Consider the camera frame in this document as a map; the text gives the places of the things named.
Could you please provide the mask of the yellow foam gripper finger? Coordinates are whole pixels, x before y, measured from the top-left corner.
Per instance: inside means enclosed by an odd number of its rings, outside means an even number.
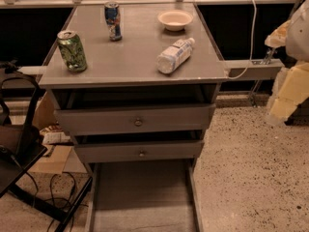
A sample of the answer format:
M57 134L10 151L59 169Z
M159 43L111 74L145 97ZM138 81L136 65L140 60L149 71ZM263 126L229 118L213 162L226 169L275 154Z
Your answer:
M286 44L287 29L289 25L290 21L287 20L277 27L270 35L267 36L265 39L265 45L272 48L284 46Z
M308 98L309 63L297 62L290 69L282 68L267 102L266 121L273 126L283 124Z

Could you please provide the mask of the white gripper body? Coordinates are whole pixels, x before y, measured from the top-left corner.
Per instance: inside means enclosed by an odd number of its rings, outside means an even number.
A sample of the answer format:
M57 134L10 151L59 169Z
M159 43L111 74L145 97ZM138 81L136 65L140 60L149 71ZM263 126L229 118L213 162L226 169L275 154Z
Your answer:
M286 52L298 61L309 62L309 0L305 0L291 17Z

